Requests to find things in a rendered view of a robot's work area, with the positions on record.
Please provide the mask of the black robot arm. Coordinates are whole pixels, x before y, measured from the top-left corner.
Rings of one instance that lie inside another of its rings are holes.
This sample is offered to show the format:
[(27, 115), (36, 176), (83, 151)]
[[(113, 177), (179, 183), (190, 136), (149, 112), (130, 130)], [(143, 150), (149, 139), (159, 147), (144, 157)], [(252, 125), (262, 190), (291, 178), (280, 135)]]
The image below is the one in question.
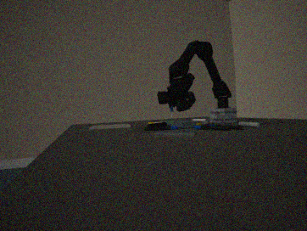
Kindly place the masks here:
[[(177, 111), (190, 110), (193, 102), (187, 99), (188, 89), (192, 86), (194, 75), (188, 73), (189, 63), (194, 54), (199, 59), (203, 60), (209, 75), (214, 83), (212, 91), (215, 99), (218, 99), (218, 108), (231, 108), (228, 107), (228, 98), (232, 97), (229, 87), (221, 80), (219, 71), (213, 59), (213, 49), (209, 42), (193, 41), (188, 43), (186, 50), (181, 57), (170, 66), (170, 86), (167, 87), (167, 98), (171, 102), (176, 103)], [(188, 74), (187, 74), (188, 73)], [(181, 77), (181, 78), (177, 78)], [(177, 79), (175, 79), (177, 78)], [(221, 97), (226, 96), (226, 97)], [(216, 109), (218, 109), (216, 108)]]

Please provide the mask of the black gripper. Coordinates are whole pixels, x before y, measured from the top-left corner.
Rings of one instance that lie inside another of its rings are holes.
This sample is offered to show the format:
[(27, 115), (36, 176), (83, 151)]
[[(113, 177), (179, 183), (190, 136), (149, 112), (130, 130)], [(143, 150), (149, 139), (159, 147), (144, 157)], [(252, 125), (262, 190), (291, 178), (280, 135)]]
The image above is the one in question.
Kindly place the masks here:
[[(167, 93), (166, 91), (158, 92), (157, 96), (158, 96), (159, 104), (169, 104), (169, 107), (171, 107), (172, 105), (173, 107), (176, 107), (176, 103), (168, 100), (166, 93)], [(185, 95), (187, 95), (187, 99), (189, 99), (189, 101), (192, 101), (193, 103), (195, 102), (195, 97), (194, 97), (193, 92), (187, 92), (182, 97), (184, 97)]]

